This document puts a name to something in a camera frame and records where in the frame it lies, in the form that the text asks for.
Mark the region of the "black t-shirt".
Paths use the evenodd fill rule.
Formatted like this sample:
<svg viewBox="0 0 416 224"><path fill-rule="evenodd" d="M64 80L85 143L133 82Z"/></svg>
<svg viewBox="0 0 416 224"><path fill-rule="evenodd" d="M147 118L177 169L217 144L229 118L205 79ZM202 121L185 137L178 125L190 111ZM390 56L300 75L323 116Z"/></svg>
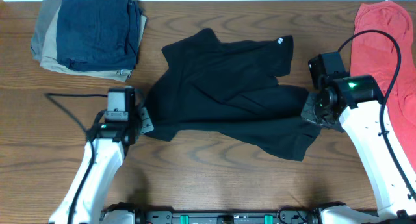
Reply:
<svg viewBox="0 0 416 224"><path fill-rule="evenodd" d="M291 71L294 41L221 42L211 29L163 47L166 73L145 106L149 137L215 131L286 160L301 161L320 128L301 117L309 92L278 78Z"/></svg>

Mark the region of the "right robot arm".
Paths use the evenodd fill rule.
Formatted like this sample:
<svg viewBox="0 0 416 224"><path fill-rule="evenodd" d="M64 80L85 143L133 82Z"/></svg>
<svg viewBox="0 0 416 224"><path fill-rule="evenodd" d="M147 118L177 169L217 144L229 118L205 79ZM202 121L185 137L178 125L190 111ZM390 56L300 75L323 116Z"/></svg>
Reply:
<svg viewBox="0 0 416 224"><path fill-rule="evenodd" d="M302 118L319 127L345 132L370 180L377 212L343 203L317 210L320 223L414 223L415 171L400 145L383 106L383 93L370 75L320 75L313 81Z"/></svg>

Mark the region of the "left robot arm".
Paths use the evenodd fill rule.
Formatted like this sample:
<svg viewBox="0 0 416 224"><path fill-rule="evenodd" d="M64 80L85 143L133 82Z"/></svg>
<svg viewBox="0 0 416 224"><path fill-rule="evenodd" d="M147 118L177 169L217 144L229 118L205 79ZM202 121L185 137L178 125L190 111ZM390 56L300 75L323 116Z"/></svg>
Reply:
<svg viewBox="0 0 416 224"><path fill-rule="evenodd" d="M99 112L86 131L84 157L68 193L49 218L50 223L99 223L101 210L130 145L154 129L147 109L137 107L131 121L116 111Z"/></svg>

